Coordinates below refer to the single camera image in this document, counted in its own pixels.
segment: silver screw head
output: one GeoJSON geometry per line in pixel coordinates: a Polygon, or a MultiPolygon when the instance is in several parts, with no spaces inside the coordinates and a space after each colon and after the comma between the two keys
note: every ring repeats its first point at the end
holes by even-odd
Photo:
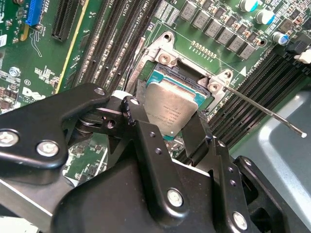
{"type": "Polygon", "coordinates": [[[170,189],[167,192],[167,198],[169,202],[175,207],[180,207],[183,204],[183,198],[181,194],[174,189],[170,189]]]}
{"type": "Polygon", "coordinates": [[[133,104],[139,105],[139,102],[138,102],[137,99],[132,98],[132,99],[131,99],[131,102],[132,102],[133,104]]]}
{"type": "Polygon", "coordinates": [[[249,166],[252,165],[251,161],[249,161],[247,158],[244,158],[244,161],[245,161],[245,163],[246,163],[247,165],[249,165],[249,166]]]}
{"type": "Polygon", "coordinates": [[[101,96],[104,96],[104,95],[105,95],[104,90],[102,90],[102,89],[99,88],[99,87],[95,88],[94,91],[95,91],[97,94],[101,95],[101,96]]]}
{"type": "Polygon", "coordinates": [[[46,157],[52,157],[58,153],[58,146],[53,141],[43,141],[38,144],[37,146],[37,152],[46,157]]]}
{"type": "Polygon", "coordinates": [[[239,212],[234,212],[233,213],[233,219],[236,223],[236,225],[241,229],[241,230],[246,230],[247,229],[247,222],[243,215],[241,215],[239,212]]]}
{"type": "Polygon", "coordinates": [[[18,142],[18,135],[12,131],[0,132],[0,147],[11,147],[18,142]]]}
{"type": "Polygon", "coordinates": [[[20,74],[21,74],[21,71],[19,68],[17,67],[11,67],[9,69],[9,74],[12,76],[12,77],[19,77],[20,74]]]}

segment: motherboard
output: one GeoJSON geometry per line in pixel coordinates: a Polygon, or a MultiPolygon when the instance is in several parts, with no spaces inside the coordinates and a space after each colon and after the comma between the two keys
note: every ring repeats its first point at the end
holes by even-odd
{"type": "MultiPolygon", "coordinates": [[[[142,93],[172,157],[194,112],[230,148],[310,83],[311,0],[0,0],[0,113],[83,83],[142,93]]],[[[107,165],[95,134],[69,149],[82,183],[107,165]]]]}

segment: black mechanical arm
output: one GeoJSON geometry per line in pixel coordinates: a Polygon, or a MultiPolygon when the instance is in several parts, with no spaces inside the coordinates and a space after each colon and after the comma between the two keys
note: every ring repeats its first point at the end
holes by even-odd
{"type": "Polygon", "coordinates": [[[182,135],[183,163],[137,98],[90,83],[21,107],[0,116],[0,204],[51,233],[309,232],[197,113],[182,135]],[[108,168],[73,187],[68,148],[93,133],[109,139],[108,168]]]}

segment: capacitor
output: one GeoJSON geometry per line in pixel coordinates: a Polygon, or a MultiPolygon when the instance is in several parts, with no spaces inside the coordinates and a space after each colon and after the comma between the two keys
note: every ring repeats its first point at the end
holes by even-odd
{"type": "Polygon", "coordinates": [[[275,14],[273,11],[268,10],[260,10],[256,14],[256,22],[260,24],[271,24],[275,18],[275,14]]]}
{"type": "Polygon", "coordinates": [[[240,4],[239,4],[241,11],[246,11],[246,12],[255,11],[257,6],[258,6],[257,0],[240,0],[240,4]]]}
{"type": "Polygon", "coordinates": [[[284,46],[289,42],[289,37],[286,34],[275,32],[272,35],[272,40],[277,42],[279,45],[284,46]]]}

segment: blue connector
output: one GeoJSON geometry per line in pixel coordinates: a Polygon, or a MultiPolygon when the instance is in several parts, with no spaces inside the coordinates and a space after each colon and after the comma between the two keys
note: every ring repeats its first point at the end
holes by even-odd
{"type": "Polygon", "coordinates": [[[25,21],[29,26],[36,25],[40,22],[41,11],[43,8],[43,0],[31,0],[28,17],[25,21]]]}

